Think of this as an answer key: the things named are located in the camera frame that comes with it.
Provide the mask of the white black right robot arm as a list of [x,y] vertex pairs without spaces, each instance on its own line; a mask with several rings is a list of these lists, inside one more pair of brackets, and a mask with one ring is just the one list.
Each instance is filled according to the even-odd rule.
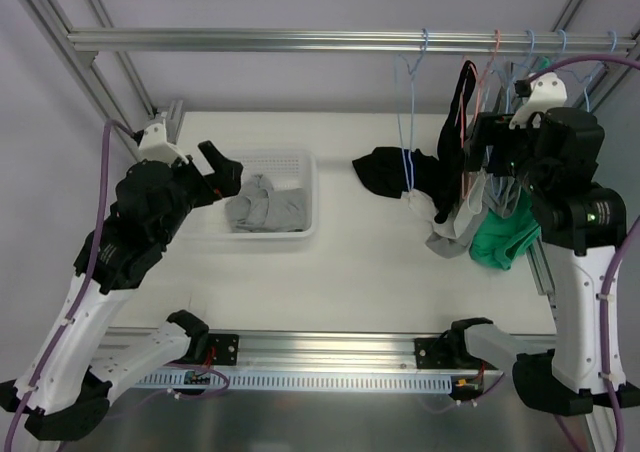
[[[214,258],[217,313],[286,330],[444,330],[436,344],[456,367],[479,361],[508,373],[530,408],[572,416],[634,404],[618,358],[613,283],[627,243],[614,191],[592,182],[604,132],[590,114],[552,108],[528,119],[481,114],[468,139],[448,118],[438,150],[378,146],[347,161],[325,137],[328,209],[311,252],[279,254],[275,196],[256,202],[248,179],[227,214],[241,252]],[[540,351],[486,314],[532,323],[522,276],[500,279],[530,239],[543,242],[556,293],[556,345]],[[478,306],[480,317],[455,320]]]

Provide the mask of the pink wire hanger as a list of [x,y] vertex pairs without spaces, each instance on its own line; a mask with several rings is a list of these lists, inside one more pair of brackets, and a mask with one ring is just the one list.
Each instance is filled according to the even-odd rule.
[[[493,51],[491,53],[490,58],[486,62],[485,67],[482,70],[482,73],[479,74],[478,72],[475,72],[476,99],[475,99],[475,105],[474,105],[474,109],[473,109],[473,117],[472,117],[472,122],[473,123],[476,122],[476,119],[477,119],[478,114],[479,114],[480,109],[481,109],[481,101],[482,101],[482,97],[483,97],[483,93],[484,93],[484,88],[485,88],[487,75],[488,75],[491,67],[493,66],[493,63],[495,61],[495,58],[496,58],[497,53],[498,53],[498,51],[500,49],[500,46],[501,46],[501,31],[499,29],[496,29],[494,31],[494,38],[495,38],[495,43],[494,43]],[[461,191],[461,198],[462,199],[466,199],[467,198],[472,185],[473,185],[473,179],[470,177],[468,172],[464,172],[462,174],[462,191]]]

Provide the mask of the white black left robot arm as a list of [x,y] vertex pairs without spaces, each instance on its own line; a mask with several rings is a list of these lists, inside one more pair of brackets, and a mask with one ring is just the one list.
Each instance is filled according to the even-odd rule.
[[212,168],[189,156],[144,159],[116,185],[113,204],[99,203],[96,227],[74,262],[64,306],[28,370],[2,383],[1,407],[39,442],[80,440],[145,375],[177,362],[201,364],[209,329],[186,310],[171,313],[139,344],[96,361],[107,329],[147,273],[160,262],[186,217],[237,194],[243,166],[209,141],[198,146]]

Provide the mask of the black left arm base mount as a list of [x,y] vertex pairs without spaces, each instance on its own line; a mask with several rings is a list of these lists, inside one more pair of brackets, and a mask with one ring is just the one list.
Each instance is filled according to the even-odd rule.
[[236,366],[240,336],[231,333],[209,333],[204,350],[203,366]]

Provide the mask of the black tank top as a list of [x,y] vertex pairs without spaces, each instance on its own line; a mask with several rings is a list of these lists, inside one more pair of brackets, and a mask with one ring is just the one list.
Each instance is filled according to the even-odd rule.
[[466,112],[476,83],[477,67],[467,60],[461,68],[434,156],[425,155],[418,149],[409,152],[399,147],[376,147],[371,153],[353,160],[356,176],[365,189],[378,196],[399,199],[404,192],[414,188],[432,199],[436,208],[435,222],[444,223],[462,194]]

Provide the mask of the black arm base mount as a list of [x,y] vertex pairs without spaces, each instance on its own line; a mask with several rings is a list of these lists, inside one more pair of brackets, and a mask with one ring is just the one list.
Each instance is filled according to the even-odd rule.
[[465,331],[474,325],[488,323],[485,318],[461,319],[437,337],[418,337],[413,340],[416,367],[426,369],[478,370],[482,361],[470,355],[465,342]]

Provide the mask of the light blue wire hanger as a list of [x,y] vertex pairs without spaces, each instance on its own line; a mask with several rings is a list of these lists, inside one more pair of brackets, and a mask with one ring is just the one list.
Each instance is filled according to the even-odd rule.
[[[411,62],[403,53],[396,54],[393,58],[393,88],[396,125],[398,131],[401,162],[403,167],[406,191],[411,192],[416,182],[416,167],[413,161],[414,141],[415,141],[415,118],[416,118],[416,88],[415,82],[421,63],[426,56],[430,43],[430,31],[426,28],[421,30],[421,44],[419,55],[414,62]],[[409,126],[408,139],[404,137],[403,119],[401,117],[401,94],[400,94],[400,64],[406,66],[406,75],[409,79]]]

